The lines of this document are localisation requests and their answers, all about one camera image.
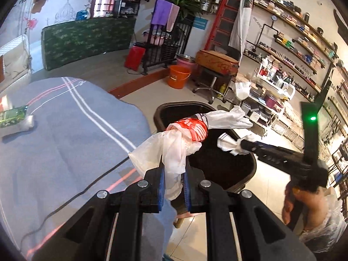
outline curtain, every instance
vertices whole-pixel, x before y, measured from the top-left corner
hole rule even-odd
[[[248,35],[250,20],[251,20],[251,11],[253,9],[253,0],[241,0],[239,5],[239,10],[237,18],[234,22],[234,26],[231,32],[231,37],[228,45],[237,49],[241,53],[241,58],[243,57],[243,52],[245,49],[246,36]]]

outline orange bucket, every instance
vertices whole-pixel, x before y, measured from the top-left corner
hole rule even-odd
[[[182,66],[170,66],[168,85],[175,89],[182,89],[190,77],[191,70]]]

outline microwave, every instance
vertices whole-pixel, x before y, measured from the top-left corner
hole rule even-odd
[[[139,11],[140,1],[117,0],[112,11],[114,17],[136,17]]]

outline metal bolt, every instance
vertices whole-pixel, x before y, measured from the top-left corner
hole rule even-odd
[[[253,193],[250,190],[243,190],[241,192],[241,196],[243,196],[245,198],[250,198],[253,196]]]
[[[201,186],[203,187],[210,187],[212,185],[212,183],[206,179],[201,181]]]
[[[100,198],[100,199],[103,199],[107,196],[107,191],[106,190],[101,190],[101,191],[98,191],[97,193],[97,197]]]
[[[149,185],[148,181],[146,180],[141,180],[141,181],[138,181],[138,186],[139,187],[147,187]]]

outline blue tablecloth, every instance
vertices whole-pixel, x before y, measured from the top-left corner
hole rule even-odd
[[[127,154],[151,133],[137,107],[80,79],[33,82],[8,98],[29,106],[35,127],[0,140],[0,221],[30,259],[97,191],[140,179]]]

